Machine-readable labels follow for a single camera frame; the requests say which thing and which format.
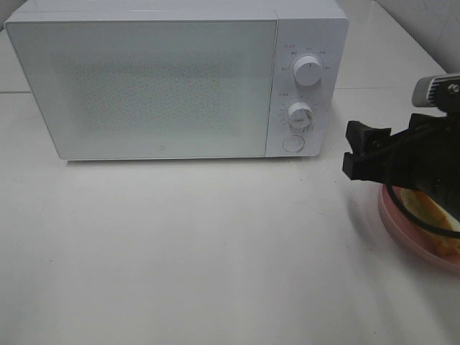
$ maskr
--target power level knob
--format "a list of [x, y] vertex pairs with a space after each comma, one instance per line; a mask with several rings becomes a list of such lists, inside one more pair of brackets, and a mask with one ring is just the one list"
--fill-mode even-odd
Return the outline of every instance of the power level knob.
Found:
[[305, 55], [294, 63], [294, 78], [299, 85], [311, 86], [321, 79], [323, 62], [315, 55]]
[[305, 128], [310, 126], [313, 112], [307, 103], [297, 102], [287, 108], [286, 120], [291, 127]]

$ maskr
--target white countertop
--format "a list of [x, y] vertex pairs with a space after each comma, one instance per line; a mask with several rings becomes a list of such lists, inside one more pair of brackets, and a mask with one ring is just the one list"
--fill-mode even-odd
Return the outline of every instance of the white countertop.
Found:
[[310, 159], [61, 161], [0, 32], [1, 345], [460, 344], [460, 279], [396, 245], [378, 184], [341, 172], [348, 120], [403, 129], [443, 71], [378, 4], [341, 3]]

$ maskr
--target pink plate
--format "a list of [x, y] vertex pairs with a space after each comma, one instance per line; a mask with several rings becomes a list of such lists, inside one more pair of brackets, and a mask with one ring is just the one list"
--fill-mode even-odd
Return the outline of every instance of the pink plate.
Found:
[[[400, 191], [395, 187], [396, 195], [400, 196]], [[460, 254], [439, 257], [433, 244], [422, 235], [423, 230], [397, 209], [384, 185], [379, 194], [379, 212], [385, 228], [404, 247], [438, 268], [460, 274]]]

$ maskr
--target microwave door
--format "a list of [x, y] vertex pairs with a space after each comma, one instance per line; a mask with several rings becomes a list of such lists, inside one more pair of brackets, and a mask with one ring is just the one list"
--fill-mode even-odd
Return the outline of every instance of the microwave door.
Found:
[[67, 160], [262, 157], [277, 22], [23, 22], [8, 32]]

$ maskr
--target white microwave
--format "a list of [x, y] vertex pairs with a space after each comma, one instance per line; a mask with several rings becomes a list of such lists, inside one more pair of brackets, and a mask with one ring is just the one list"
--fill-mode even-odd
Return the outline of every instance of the white microwave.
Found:
[[333, 0], [29, 0], [5, 24], [59, 157], [313, 156]]

